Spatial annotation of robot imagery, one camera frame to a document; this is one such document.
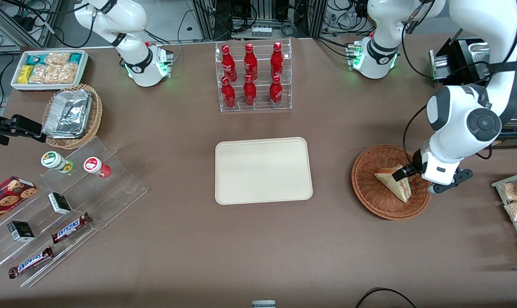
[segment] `brown table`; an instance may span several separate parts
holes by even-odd
[[[448,35],[409,36],[410,58]],[[434,196],[417,218],[369,213],[349,183],[354,158],[401,144],[409,118],[434,93],[403,58],[382,80],[349,72],[345,59],[293,39],[290,113],[226,115],[218,107],[214,44],[184,45],[170,80],[140,88],[114,49],[89,49],[85,83],[102,98],[98,135],[149,192],[32,288],[6,288],[0,307],[353,307],[390,287],[419,307],[517,307],[517,234],[490,183],[517,174],[517,150],[462,163],[475,176]],[[6,115],[39,120],[51,93],[12,92]],[[409,131],[414,151],[431,135],[425,115]],[[308,142],[314,195],[307,201],[222,206],[215,202],[215,146],[300,136]],[[33,179],[48,145],[0,146],[0,182]],[[375,294],[362,307],[405,306]]]

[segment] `acrylic bottle rack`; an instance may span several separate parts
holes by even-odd
[[[0,218],[0,271],[6,275],[4,283],[18,284],[21,287],[32,286],[146,193],[147,189],[133,173],[125,169],[114,155],[115,152],[99,137],[94,137],[66,157],[74,163],[70,173],[63,174],[50,169],[40,175],[33,180],[38,193]],[[110,166],[112,172],[108,177],[100,178],[83,169],[84,160],[91,156],[98,157]],[[53,211],[48,199],[49,193],[53,191],[66,197],[72,208],[71,213],[61,215]],[[85,212],[88,212],[92,221],[84,224],[68,238],[53,244],[51,235]],[[7,227],[12,220],[28,222],[35,238],[27,243],[14,241]],[[9,279],[11,267],[17,267],[41,253],[47,246],[51,246],[53,250],[55,257],[52,260],[24,271],[15,279]]]
[[[270,85],[272,84],[272,76],[270,75],[270,57],[272,56],[274,42],[279,41],[282,44],[283,54],[283,72],[281,75],[280,84],[282,85],[282,102],[279,107],[273,108],[270,106]],[[238,41],[229,41],[225,43],[216,43],[215,47],[215,68],[217,74],[217,88],[219,88],[219,105],[222,112],[237,112],[237,111],[276,111],[288,110],[292,107],[292,70],[291,70],[291,41],[290,39],[278,40],[257,40],[251,41],[253,43],[253,51],[257,56],[258,62],[258,78],[255,80],[257,89],[257,100],[254,107],[249,107],[245,103],[245,95],[243,93],[243,85],[245,84],[245,67],[243,59],[245,58],[245,46]],[[228,109],[223,101],[223,93],[221,88],[221,78],[224,76],[223,71],[223,53],[221,47],[228,45],[230,53],[235,61],[235,70],[238,78],[231,85],[235,90],[235,108]]]

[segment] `round wicker basket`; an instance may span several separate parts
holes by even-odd
[[[75,148],[79,148],[83,146],[89,140],[97,134],[98,127],[101,124],[102,117],[102,102],[101,98],[98,97],[97,92],[93,90],[92,87],[87,86],[86,84],[79,84],[78,86],[71,86],[70,88],[66,88],[61,90],[61,92],[68,91],[76,91],[76,90],[86,90],[89,91],[93,95],[92,107],[89,111],[89,120],[87,124],[86,134],[80,139],[53,139],[47,137],[45,142],[51,146],[55,146],[56,148],[64,148],[65,150],[73,150]],[[42,125],[45,124],[45,120],[49,115],[49,109],[51,108],[51,103],[53,102],[53,98],[49,100],[48,106],[45,108],[45,113],[42,116]]]
[[[376,215],[390,220],[417,216],[428,205],[430,182],[419,174],[409,177],[411,197],[404,203],[374,175],[381,168],[407,165],[403,149],[393,145],[377,145],[364,150],[352,167],[352,186],[363,205]]]

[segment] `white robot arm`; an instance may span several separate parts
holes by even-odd
[[[489,146],[517,111],[517,2],[452,0],[450,14],[488,43],[493,75],[486,87],[442,86],[429,99],[426,113],[435,133],[415,152],[412,165],[393,176],[419,172],[434,183],[431,193],[469,179],[471,170],[460,173],[460,162]]]
[[[353,70],[371,79],[386,76],[393,68],[404,35],[402,21],[434,18],[444,6],[445,0],[369,0],[367,12],[376,29],[372,38],[355,41]]]
[[[74,8],[86,3],[90,6],[74,12],[76,19],[116,48],[136,84],[154,86],[169,76],[172,54],[148,46],[138,34],[148,23],[140,4],[132,0],[87,0],[76,2]]]

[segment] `snack box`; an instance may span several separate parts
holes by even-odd
[[[80,62],[78,64],[78,70],[76,71],[76,77],[74,78],[74,82],[72,83],[57,83],[57,84],[35,84],[35,83],[19,83],[18,76],[21,73],[22,67],[27,65],[27,60],[29,56],[33,55],[43,55],[50,52],[56,53],[72,53],[72,54],[81,54]],[[83,50],[75,50],[75,49],[50,49],[50,50],[33,50],[33,51],[25,51],[21,54],[21,58],[17,64],[17,69],[13,74],[11,86],[14,89],[17,89],[21,92],[27,91],[55,91],[59,89],[65,89],[70,86],[78,86],[82,77],[84,75],[84,71],[86,70],[86,64],[88,61],[89,55]]]
[[[0,184],[0,217],[34,195],[36,186],[18,177],[10,177]]]

